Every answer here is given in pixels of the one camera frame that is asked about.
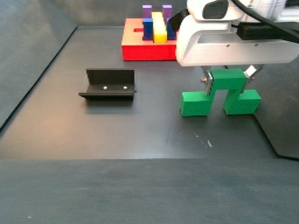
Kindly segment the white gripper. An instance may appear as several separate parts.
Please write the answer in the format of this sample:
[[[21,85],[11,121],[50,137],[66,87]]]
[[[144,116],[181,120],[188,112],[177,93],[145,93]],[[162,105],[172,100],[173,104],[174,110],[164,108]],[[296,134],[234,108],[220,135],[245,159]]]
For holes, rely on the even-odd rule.
[[[173,23],[176,60],[184,67],[200,66],[205,95],[210,94],[210,66],[249,65],[242,71],[245,91],[261,64],[288,63],[299,56],[299,43],[241,40],[234,28],[241,22],[261,23],[299,39],[294,31],[277,25],[299,23],[299,0],[186,0]]]

